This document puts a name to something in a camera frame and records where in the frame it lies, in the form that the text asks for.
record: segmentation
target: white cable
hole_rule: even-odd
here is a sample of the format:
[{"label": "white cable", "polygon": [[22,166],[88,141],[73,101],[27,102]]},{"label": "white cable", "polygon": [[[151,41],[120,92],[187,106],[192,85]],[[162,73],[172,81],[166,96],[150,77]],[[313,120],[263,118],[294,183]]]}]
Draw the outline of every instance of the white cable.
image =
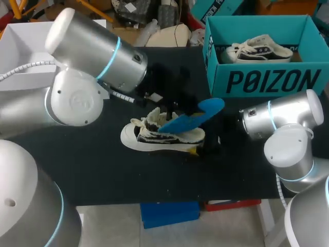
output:
[{"label": "white cable", "polygon": [[116,91],[112,91],[111,94],[114,95],[114,96],[116,96],[116,97],[118,97],[118,98],[120,98],[120,99],[123,99],[125,101],[128,101],[130,103],[134,103],[135,102],[135,99],[134,98],[129,97],[129,96],[124,95],[124,94],[120,94],[120,93],[118,93]]},{"label": "white cable", "polygon": [[2,76],[0,76],[0,81],[3,81],[5,80],[6,78],[22,71],[22,70],[25,70],[27,68],[32,68],[32,67],[36,67],[36,66],[42,66],[42,65],[55,65],[55,62],[54,61],[40,61],[40,62],[35,62],[35,63],[27,63],[27,64],[24,64],[22,66],[19,66],[17,68],[14,68],[13,70],[3,74]]},{"label": "white cable", "polygon": [[286,203],[286,200],[284,199],[284,196],[283,196],[283,193],[282,193],[281,181],[280,181],[279,175],[276,174],[276,176],[277,176],[278,192],[279,192],[279,196],[280,196],[282,205],[283,205],[284,208],[287,208],[287,203]]}]

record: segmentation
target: teal shoebox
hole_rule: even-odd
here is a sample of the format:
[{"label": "teal shoebox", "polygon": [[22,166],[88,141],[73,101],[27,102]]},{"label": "teal shoebox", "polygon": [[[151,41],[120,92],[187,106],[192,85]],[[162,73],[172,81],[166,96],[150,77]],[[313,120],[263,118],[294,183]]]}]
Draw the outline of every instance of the teal shoebox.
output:
[{"label": "teal shoebox", "polygon": [[[295,62],[218,62],[217,55],[232,43],[262,34],[293,50]],[[284,96],[305,89],[319,95],[329,82],[329,47],[308,15],[209,17],[203,55],[213,97]]]},{"label": "teal shoebox", "polygon": [[206,24],[207,17],[213,15],[233,15],[243,0],[198,0],[191,13]]}]

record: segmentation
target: shoe sole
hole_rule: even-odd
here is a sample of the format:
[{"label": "shoe sole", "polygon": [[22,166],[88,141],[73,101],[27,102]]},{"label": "shoe sole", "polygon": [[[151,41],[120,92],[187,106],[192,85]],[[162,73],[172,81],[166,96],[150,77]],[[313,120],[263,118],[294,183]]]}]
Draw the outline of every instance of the shoe sole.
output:
[{"label": "shoe sole", "polygon": [[157,150],[176,150],[180,152],[189,152],[191,148],[200,146],[200,144],[153,144],[141,143],[137,141],[134,133],[135,125],[127,124],[121,131],[120,139],[122,144],[130,149],[142,152],[152,152]]},{"label": "shoe sole", "polygon": [[221,54],[222,64],[250,64],[250,63],[289,63],[291,61],[291,57],[287,59],[276,59],[276,60],[242,60],[237,59],[233,62],[229,55],[224,51]]}]

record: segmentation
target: white sneaker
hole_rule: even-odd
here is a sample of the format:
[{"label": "white sneaker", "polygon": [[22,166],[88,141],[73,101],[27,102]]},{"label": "white sneaker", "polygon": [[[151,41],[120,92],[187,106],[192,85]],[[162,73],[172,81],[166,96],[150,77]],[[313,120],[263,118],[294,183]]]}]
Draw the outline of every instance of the white sneaker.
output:
[{"label": "white sneaker", "polygon": [[264,34],[242,44],[233,43],[222,54],[223,63],[289,63],[293,52]]},{"label": "white sneaker", "polygon": [[131,119],[121,131],[121,142],[128,148],[138,151],[177,150],[189,152],[191,148],[203,144],[205,132],[196,128],[179,134],[159,133],[158,129],[166,124],[166,113],[160,108],[151,111],[146,118]]}]

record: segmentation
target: red box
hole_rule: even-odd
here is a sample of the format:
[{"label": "red box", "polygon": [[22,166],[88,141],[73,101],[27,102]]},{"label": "red box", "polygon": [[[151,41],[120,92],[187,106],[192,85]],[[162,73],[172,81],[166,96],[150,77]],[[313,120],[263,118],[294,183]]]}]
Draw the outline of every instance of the red box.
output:
[{"label": "red box", "polygon": [[13,18],[14,18],[14,14],[12,11],[9,11],[7,14],[2,16],[0,18],[0,30],[4,30],[7,24],[9,24]]},{"label": "red box", "polygon": [[207,204],[205,202],[205,209],[209,212],[219,211],[219,210],[227,210],[232,208],[240,208],[240,207],[251,207],[258,204],[261,204],[262,200],[245,200],[238,201],[235,203],[223,203],[223,204]]}]

